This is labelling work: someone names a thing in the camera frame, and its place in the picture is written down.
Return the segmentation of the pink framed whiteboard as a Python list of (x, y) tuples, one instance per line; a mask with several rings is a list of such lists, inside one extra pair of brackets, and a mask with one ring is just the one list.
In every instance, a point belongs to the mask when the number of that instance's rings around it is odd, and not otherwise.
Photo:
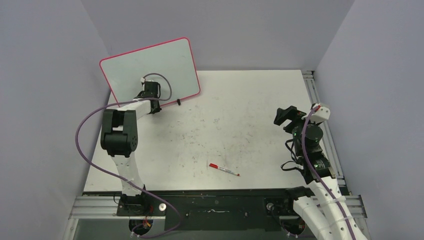
[(104, 58), (99, 67), (116, 103), (136, 97), (143, 88), (142, 77), (160, 84), (162, 105), (201, 92), (191, 43), (186, 37)]

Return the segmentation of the white marker pen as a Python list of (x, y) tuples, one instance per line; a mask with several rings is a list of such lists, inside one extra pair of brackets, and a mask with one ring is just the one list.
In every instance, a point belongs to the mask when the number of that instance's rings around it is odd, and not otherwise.
[(220, 170), (220, 171), (222, 171), (222, 172), (225, 172), (225, 173), (228, 173), (228, 174), (231, 174), (231, 175), (240, 177), (240, 174), (239, 173), (235, 173), (235, 172), (233, 172), (231, 170), (228, 170), (228, 169), (225, 169), (225, 168), (222, 168), (222, 167), (219, 167), (219, 166), (217, 167), (217, 169)]

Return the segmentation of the red marker cap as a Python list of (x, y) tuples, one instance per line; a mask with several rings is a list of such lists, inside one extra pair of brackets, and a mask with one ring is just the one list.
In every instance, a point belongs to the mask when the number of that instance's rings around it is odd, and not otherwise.
[(213, 163), (210, 163), (210, 164), (209, 164), (209, 166), (210, 166), (211, 168), (215, 168), (215, 169), (218, 169), (218, 168), (219, 168), (216, 164), (213, 164)]

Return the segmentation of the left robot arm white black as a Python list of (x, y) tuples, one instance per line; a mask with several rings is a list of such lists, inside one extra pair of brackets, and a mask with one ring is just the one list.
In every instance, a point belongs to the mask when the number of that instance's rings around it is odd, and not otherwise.
[(121, 181), (119, 216), (141, 216), (152, 209), (147, 195), (141, 190), (146, 187), (135, 158), (139, 142), (137, 121), (161, 110), (158, 101), (161, 85), (156, 81), (147, 81), (142, 86), (142, 91), (133, 102), (103, 112), (100, 145), (113, 160), (117, 174), (124, 178)]

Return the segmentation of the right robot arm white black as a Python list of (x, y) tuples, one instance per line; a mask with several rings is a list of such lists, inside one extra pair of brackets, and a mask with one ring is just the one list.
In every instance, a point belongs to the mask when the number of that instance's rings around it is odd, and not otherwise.
[(308, 113), (295, 106), (278, 108), (273, 123), (289, 123), (283, 130), (291, 134), (288, 147), (294, 168), (306, 183), (305, 187), (288, 189), (283, 209), (297, 214), (318, 240), (365, 240), (343, 196), (334, 170), (326, 158), (320, 141), (324, 132), (320, 125), (330, 118), (330, 109), (314, 103)]

